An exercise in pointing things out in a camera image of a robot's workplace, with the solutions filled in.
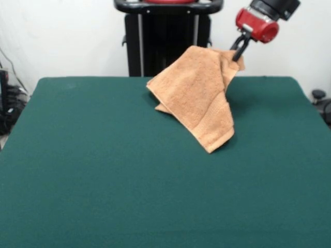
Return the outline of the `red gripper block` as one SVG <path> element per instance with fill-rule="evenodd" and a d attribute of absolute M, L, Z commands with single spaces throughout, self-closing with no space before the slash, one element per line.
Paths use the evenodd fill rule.
<path fill-rule="evenodd" d="M 250 7 L 242 8 L 236 16 L 236 26 L 242 33 L 232 44 L 230 50 L 235 51 L 232 60 L 237 62 L 251 40 L 261 43 L 271 42 L 279 32 L 279 25 L 267 15 Z"/>

